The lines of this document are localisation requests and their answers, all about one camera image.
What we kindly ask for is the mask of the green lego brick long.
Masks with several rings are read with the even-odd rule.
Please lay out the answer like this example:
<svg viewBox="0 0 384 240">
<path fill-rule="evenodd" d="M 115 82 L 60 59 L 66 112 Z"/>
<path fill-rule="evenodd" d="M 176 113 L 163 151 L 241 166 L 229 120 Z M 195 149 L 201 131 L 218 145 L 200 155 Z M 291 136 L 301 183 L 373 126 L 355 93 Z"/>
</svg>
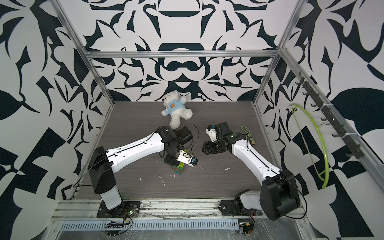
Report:
<svg viewBox="0 0 384 240">
<path fill-rule="evenodd" d="M 181 174 L 183 172 L 183 168 L 177 167 L 177 168 L 172 168 L 177 174 Z"/>
</svg>

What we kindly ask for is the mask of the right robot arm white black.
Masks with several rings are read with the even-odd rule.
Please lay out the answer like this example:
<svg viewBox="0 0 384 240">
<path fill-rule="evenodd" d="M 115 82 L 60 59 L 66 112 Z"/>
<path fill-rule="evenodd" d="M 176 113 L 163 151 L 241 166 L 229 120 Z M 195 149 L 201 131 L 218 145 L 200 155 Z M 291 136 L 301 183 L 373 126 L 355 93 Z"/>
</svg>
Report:
<svg viewBox="0 0 384 240">
<path fill-rule="evenodd" d="M 259 194 L 249 190 L 236 195 L 234 205 L 238 211 L 261 210 L 275 221 L 301 206 L 293 174 L 267 161 L 244 135 L 219 134 L 215 130 L 207 130 L 206 134 L 210 140 L 204 143 L 203 153 L 213 155 L 229 151 L 251 170 L 261 184 Z"/>
</svg>

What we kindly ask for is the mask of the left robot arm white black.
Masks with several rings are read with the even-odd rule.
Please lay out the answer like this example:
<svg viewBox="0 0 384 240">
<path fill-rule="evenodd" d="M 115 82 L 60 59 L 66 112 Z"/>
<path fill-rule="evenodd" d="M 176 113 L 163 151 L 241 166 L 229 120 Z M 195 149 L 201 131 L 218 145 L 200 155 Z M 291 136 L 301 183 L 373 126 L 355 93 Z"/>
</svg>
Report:
<svg viewBox="0 0 384 240">
<path fill-rule="evenodd" d="M 186 152 L 185 144 L 193 140 L 188 127 L 172 130 L 170 127 L 157 128 L 149 136 L 122 147 L 94 150 L 88 166 L 94 193 L 100 195 L 102 204 L 110 213 L 121 211 L 126 205 L 117 187 L 115 173 L 151 154 L 164 153 L 164 162 L 172 167 L 181 163 L 194 167 L 198 159 Z"/>
</svg>

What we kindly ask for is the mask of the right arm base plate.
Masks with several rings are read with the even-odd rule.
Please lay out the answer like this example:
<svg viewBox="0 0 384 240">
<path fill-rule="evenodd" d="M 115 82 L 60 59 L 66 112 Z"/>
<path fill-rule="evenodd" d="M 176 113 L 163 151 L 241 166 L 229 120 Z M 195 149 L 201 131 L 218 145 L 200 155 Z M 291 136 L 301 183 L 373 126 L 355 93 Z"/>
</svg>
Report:
<svg viewBox="0 0 384 240">
<path fill-rule="evenodd" d="M 219 210 L 223 216 L 262 216 L 263 212 L 256 209 L 246 209 L 239 200 L 221 200 Z"/>
</svg>

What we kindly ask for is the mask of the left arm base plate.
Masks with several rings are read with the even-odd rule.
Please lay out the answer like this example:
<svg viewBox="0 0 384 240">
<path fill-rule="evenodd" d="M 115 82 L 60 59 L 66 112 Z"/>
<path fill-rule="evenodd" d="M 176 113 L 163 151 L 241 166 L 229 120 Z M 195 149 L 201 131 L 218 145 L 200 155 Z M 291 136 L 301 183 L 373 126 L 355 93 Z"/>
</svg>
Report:
<svg viewBox="0 0 384 240">
<path fill-rule="evenodd" d="M 104 201 L 101 202 L 97 218 L 98 219 L 107 219 L 107 218 L 127 218 L 131 217 L 140 212 L 140 201 L 123 201 L 116 208 L 109 210 Z"/>
</svg>

